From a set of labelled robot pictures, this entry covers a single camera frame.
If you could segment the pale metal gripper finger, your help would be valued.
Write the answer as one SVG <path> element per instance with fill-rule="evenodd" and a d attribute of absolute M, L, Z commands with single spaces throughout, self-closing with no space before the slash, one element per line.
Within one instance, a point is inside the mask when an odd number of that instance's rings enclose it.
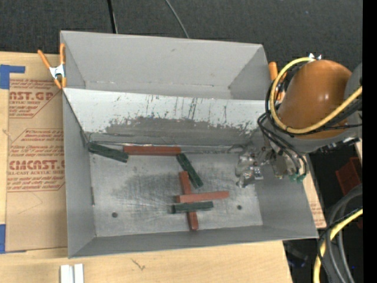
<path fill-rule="evenodd" d="M 255 155 L 247 154 L 239 156 L 237 165 L 235 166 L 235 175 L 240 176 L 243 172 L 250 170 L 251 167 L 258 166 L 259 161 Z"/>
<path fill-rule="evenodd" d="M 250 185 L 254 185 L 259 180 L 263 180 L 263 173 L 260 167 L 249 167 L 241 172 L 236 185 L 239 188 L 247 188 Z"/>

